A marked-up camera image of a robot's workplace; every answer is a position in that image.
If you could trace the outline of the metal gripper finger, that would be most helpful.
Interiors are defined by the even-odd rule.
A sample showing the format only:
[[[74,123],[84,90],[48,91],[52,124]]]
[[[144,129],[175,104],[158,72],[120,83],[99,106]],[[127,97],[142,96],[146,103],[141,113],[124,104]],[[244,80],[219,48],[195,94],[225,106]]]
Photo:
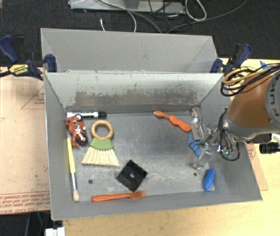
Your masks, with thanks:
[[[209,159],[211,158],[211,149],[205,149],[201,155],[199,156],[198,160],[194,163],[193,167],[195,169],[200,169],[203,168],[205,166],[205,164],[209,161]]]
[[[195,140],[200,140],[202,137],[202,114],[199,107],[192,107],[191,109],[191,115],[192,115],[192,134]]]

